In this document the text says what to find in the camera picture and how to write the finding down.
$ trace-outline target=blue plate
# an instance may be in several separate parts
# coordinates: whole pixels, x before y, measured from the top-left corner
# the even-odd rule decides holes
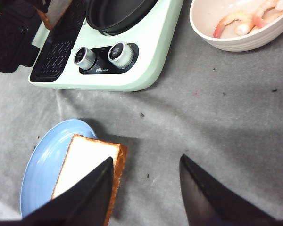
[[[87,123],[71,119],[49,130],[36,146],[22,182],[22,217],[26,217],[51,199],[69,143],[75,133],[97,139]]]

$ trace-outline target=kitchen appliance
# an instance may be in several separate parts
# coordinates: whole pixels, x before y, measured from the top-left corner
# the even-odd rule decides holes
[[[40,26],[33,44],[42,50],[29,82],[58,89],[149,87],[163,68],[182,4],[74,0],[53,31]]]

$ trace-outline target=brand logo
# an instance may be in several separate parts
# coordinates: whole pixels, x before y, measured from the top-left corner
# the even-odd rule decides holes
[[[96,72],[108,72],[108,71],[109,71],[109,68],[106,68],[106,69],[97,68],[96,69]]]

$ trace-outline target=silver knob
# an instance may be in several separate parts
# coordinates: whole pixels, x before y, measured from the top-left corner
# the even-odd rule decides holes
[[[95,59],[94,52],[86,47],[81,47],[75,53],[74,63],[83,70],[88,70],[93,66]]]
[[[108,52],[108,60],[119,69],[129,66],[133,60],[133,56],[133,50],[124,42],[116,43]]]

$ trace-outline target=bread slice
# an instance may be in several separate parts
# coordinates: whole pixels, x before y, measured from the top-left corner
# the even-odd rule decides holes
[[[54,199],[71,188],[108,157],[112,157],[114,166],[113,188],[104,223],[105,226],[108,225],[127,158],[127,147],[122,144],[74,134],[51,198]]]
[[[54,28],[71,2],[72,0],[51,0],[47,13],[43,13],[37,9],[47,29],[52,30]]]

